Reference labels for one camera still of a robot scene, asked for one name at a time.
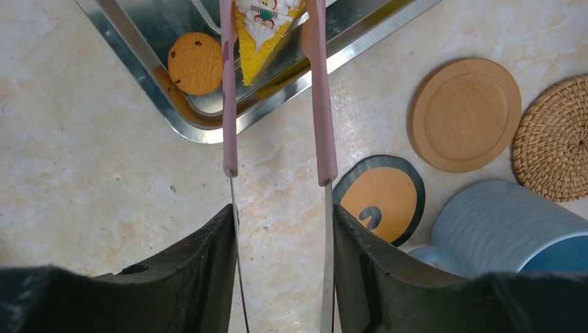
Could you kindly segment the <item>pink handled tongs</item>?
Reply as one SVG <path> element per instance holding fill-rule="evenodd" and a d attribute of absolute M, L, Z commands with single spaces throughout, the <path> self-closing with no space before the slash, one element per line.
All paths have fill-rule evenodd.
<path fill-rule="evenodd" d="M 236 79 L 234 44 L 237 40 L 232 1 L 220 1 L 223 60 L 223 170 L 229 180 L 238 176 L 236 141 Z M 313 128 L 318 167 L 318 184 L 325 189 L 325 268 L 322 286 L 320 331 L 334 330 L 334 227 L 333 181 L 338 176 L 336 145 L 326 53 L 326 3 L 307 1 L 309 18 L 302 25 L 302 50 L 311 65 Z"/>

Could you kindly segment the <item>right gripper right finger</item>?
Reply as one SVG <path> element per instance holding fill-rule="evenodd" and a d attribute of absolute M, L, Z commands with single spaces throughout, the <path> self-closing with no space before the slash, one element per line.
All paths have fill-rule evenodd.
<path fill-rule="evenodd" d="M 587 276 L 425 264 L 334 206 L 334 280 L 344 332 L 586 332 Z"/>

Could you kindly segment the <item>yellow triangular cake slice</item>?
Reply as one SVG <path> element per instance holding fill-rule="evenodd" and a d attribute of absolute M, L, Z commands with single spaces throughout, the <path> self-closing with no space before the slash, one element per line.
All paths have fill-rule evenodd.
<path fill-rule="evenodd" d="M 251 86 L 294 19 L 305 9 L 300 0 L 235 1 L 243 84 Z"/>

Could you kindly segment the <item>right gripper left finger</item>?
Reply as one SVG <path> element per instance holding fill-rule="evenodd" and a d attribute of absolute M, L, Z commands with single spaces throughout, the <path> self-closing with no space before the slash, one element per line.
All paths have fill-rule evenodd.
<path fill-rule="evenodd" d="M 236 270 L 233 209 L 120 273 L 1 269 L 2 332 L 226 332 Z"/>

